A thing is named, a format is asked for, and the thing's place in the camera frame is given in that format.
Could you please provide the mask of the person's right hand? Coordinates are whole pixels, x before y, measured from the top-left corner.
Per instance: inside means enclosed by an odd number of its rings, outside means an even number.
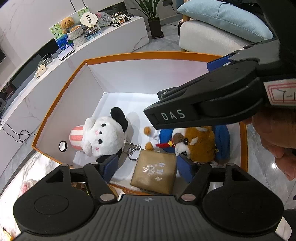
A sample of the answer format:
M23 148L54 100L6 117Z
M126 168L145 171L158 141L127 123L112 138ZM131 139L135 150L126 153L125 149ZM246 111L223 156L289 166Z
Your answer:
M252 124L262 146L275 158L277 167L288 180L295 179L295 109L264 108L243 121Z

